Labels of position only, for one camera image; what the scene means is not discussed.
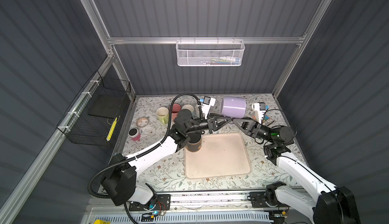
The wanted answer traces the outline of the purple mug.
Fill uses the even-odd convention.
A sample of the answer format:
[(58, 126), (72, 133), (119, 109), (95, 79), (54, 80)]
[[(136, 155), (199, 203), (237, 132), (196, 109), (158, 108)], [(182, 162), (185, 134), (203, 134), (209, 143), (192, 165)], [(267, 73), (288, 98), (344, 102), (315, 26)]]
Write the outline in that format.
[(223, 97), (220, 114), (225, 117), (242, 119), (246, 113), (246, 100), (240, 97)]

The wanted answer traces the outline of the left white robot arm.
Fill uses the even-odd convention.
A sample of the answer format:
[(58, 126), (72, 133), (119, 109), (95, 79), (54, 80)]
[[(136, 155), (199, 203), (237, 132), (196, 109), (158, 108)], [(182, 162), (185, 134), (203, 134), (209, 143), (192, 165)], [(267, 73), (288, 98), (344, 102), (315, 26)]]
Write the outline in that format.
[(110, 199), (116, 206), (127, 206), (128, 202), (145, 205), (147, 209), (156, 206), (157, 193), (149, 184), (144, 186), (138, 184), (138, 177), (159, 160), (183, 149), (193, 137), (200, 136), (203, 131), (213, 133), (234, 121), (233, 117), (203, 112), (212, 106), (211, 97), (205, 96), (200, 99), (192, 93), (188, 96), (194, 98), (200, 112), (199, 117), (193, 118), (190, 111), (181, 110), (173, 118), (171, 110), (176, 100), (181, 97), (177, 95), (168, 108), (167, 130), (164, 137), (134, 154), (115, 155), (107, 167), (91, 177), (87, 186), (91, 196)]

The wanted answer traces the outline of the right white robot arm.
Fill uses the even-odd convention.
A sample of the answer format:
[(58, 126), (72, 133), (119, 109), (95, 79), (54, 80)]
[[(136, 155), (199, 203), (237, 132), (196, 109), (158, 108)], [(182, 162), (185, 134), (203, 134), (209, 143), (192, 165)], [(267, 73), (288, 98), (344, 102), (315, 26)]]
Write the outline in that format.
[(266, 159), (287, 172), (308, 193), (304, 195), (284, 182), (276, 182), (266, 187), (265, 199), (268, 205), (285, 204), (309, 218), (313, 224), (361, 222), (351, 190), (325, 180), (302, 163), (288, 148), (295, 138), (290, 127), (270, 128), (249, 117), (232, 121), (247, 136), (264, 140)]

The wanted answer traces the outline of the light green mug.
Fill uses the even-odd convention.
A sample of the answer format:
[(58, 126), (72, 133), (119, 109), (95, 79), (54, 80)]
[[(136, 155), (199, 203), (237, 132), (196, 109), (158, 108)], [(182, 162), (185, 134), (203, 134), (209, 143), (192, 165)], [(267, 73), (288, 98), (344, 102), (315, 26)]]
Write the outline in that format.
[(166, 107), (160, 107), (156, 111), (157, 119), (161, 124), (167, 124), (169, 122), (169, 109)]

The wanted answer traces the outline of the light blue mug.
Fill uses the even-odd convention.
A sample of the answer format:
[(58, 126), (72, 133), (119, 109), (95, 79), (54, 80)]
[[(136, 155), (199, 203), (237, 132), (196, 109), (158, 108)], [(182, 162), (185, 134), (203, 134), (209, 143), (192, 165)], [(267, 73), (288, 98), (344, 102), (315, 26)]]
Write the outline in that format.
[(193, 105), (190, 105), (190, 104), (186, 104), (186, 105), (182, 106), (181, 109), (182, 109), (182, 110), (187, 109), (187, 110), (189, 110), (191, 113), (193, 113), (194, 110), (195, 110), (194, 106), (193, 106)]

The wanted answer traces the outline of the white mug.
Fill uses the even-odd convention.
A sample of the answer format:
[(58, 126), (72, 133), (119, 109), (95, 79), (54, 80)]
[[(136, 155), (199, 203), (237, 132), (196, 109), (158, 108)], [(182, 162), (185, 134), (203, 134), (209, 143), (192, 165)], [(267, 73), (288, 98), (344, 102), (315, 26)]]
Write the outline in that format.
[(195, 106), (194, 106), (194, 115), (195, 115), (197, 118), (200, 117), (200, 108), (201, 108), (201, 106), (195, 104)]

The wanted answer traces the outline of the pink patterned mug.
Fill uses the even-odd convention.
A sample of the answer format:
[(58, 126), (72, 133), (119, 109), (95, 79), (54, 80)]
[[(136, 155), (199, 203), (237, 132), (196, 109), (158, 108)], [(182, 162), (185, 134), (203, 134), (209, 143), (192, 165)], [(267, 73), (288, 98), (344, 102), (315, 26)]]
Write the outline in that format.
[(177, 117), (177, 114), (179, 113), (181, 108), (182, 107), (180, 104), (177, 104), (177, 103), (173, 104), (173, 106), (171, 107), (171, 112), (172, 112), (171, 119), (172, 119), (172, 121), (174, 121), (174, 119)]

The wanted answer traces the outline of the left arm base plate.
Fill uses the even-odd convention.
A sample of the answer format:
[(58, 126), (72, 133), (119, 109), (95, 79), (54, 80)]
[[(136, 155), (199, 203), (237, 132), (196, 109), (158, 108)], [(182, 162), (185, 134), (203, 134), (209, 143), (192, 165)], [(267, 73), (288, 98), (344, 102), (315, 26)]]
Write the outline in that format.
[(160, 211), (169, 210), (171, 203), (170, 194), (157, 194), (153, 196), (146, 204), (141, 204), (135, 201), (127, 202), (130, 211)]

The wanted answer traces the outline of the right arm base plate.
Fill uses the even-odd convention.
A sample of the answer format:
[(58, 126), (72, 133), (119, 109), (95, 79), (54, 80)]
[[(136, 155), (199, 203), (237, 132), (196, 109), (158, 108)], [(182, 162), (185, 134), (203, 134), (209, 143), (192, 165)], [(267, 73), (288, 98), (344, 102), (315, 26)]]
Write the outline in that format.
[(288, 205), (279, 202), (276, 198), (275, 193), (273, 193), (272, 191), (250, 192), (247, 199), (251, 202), (253, 208), (265, 208), (265, 207), (289, 208)]

